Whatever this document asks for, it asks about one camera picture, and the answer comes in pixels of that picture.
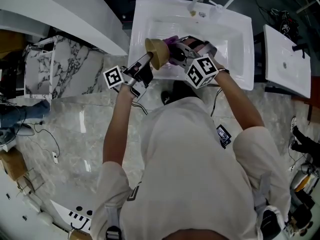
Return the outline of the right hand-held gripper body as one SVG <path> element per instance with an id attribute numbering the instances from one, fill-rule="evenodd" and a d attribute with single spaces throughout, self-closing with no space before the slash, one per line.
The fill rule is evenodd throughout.
<path id="1" fill-rule="evenodd" d="M 184 37 L 184 46 L 179 46 L 178 50 L 183 50 L 185 54 L 185 64 L 178 64 L 186 73 L 186 80 L 196 89 L 208 85 L 218 74 L 218 69 L 214 65 L 213 58 L 217 53 L 217 48 L 209 41 L 203 41 L 204 45 L 192 50 L 188 47 L 193 40 L 198 40 L 192 36 Z"/>

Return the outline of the person's right hand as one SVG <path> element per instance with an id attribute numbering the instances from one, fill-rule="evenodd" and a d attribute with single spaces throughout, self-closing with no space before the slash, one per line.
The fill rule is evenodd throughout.
<path id="1" fill-rule="evenodd" d="M 204 45 L 204 42 L 199 40 L 199 39 L 195 39 L 193 40 L 193 42 L 191 42 L 188 47 L 192 50 L 196 49 L 198 46 Z"/>

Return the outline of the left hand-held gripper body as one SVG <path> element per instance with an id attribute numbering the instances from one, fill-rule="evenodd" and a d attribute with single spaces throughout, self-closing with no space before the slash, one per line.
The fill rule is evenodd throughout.
<path id="1" fill-rule="evenodd" d="M 102 75 L 109 89 L 119 92 L 121 85 L 127 85 L 136 99 L 140 99 L 146 93 L 150 82 L 153 80 L 152 69 L 149 65 L 142 68 L 136 65 L 130 68 L 117 65 L 106 70 Z"/>

